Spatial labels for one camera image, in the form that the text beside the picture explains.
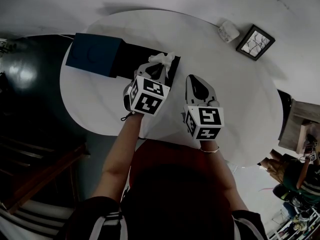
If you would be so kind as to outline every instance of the white cloth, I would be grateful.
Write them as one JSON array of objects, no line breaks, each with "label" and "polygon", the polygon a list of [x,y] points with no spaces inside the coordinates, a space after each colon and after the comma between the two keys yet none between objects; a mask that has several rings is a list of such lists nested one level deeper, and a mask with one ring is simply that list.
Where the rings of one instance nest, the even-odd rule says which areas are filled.
[{"label": "white cloth", "polygon": [[171,67],[171,63],[172,61],[175,59],[175,53],[174,52],[170,52],[167,54],[167,56],[165,56],[165,54],[159,53],[158,55],[151,55],[148,59],[149,62],[158,62],[161,63],[162,65],[165,66],[165,76],[167,78],[168,77],[168,72],[170,70]]}]

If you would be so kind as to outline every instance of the floor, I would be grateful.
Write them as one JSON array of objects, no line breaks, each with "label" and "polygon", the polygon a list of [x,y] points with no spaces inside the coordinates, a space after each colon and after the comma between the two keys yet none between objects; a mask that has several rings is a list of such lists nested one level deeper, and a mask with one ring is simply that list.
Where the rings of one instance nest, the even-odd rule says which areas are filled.
[{"label": "floor", "polygon": [[[25,111],[49,128],[58,141],[87,141],[91,156],[78,164],[79,194],[84,200],[97,186],[103,162],[116,137],[83,129],[73,121],[63,104],[59,86],[60,66],[71,41],[58,35],[18,39],[12,42],[16,49],[0,59],[0,71],[5,72],[14,91],[31,102]],[[293,154],[278,146],[270,147],[270,150],[272,148],[280,153]],[[278,183],[258,165],[229,166],[234,171],[240,196],[251,211],[261,214],[266,232],[277,228],[282,222],[279,214],[283,207],[282,201],[273,195],[272,188]]]}]

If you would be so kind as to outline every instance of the white wall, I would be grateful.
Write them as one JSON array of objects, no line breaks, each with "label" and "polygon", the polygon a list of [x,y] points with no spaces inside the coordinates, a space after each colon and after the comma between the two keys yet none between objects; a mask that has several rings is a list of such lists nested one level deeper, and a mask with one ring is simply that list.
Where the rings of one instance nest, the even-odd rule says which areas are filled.
[{"label": "white wall", "polygon": [[320,104],[320,0],[0,0],[0,38],[80,32],[103,16],[144,8],[176,11],[242,32],[254,23],[276,42],[260,60],[276,86]]}]

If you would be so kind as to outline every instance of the person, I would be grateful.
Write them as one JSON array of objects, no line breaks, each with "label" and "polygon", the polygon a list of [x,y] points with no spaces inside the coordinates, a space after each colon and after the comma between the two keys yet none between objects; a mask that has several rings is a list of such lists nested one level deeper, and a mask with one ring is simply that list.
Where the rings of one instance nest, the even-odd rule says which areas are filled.
[{"label": "person", "polygon": [[[198,150],[146,140],[135,152],[142,119],[126,119],[92,198],[75,209],[64,239],[267,239],[215,141],[201,141]],[[128,174],[131,188],[122,199]]]},{"label": "person", "polygon": [[297,215],[297,211],[294,206],[292,206],[289,202],[284,202],[283,207],[287,210],[289,214],[289,219],[293,219]]},{"label": "person", "polygon": [[272,149],[272,159],[265,158],[261,165],[267,169],[270,176],[281,183],[288,190],[302,195],[308,204],[320,202],[320,160],[316,156],[313,164],[310,157],[305,157],[304,163],[289,155],[281,155]]},{"label": "person", "polygon": [[292,222],[295,224],[294,230],[296,230],[296,231],[298,230],[301,232],[307,230],[309,220],[310,220],[310,215],[306,211],[303,211],[303,212],[297,214],[292,219]]}]

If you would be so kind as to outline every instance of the bracelet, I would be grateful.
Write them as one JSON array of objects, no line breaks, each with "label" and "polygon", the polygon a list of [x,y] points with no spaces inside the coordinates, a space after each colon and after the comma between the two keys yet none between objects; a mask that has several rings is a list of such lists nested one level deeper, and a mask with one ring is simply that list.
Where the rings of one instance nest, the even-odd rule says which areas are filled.
[{"label": "bracelet", "polygon": [[204,152],[204,153],[217,153],[219,151],[220,147],[218,146],[218,148],[216,150],[213,150],[213,151],[206,151],[206,150],[203,150],[201,147],[199,148],[200,151]]}]

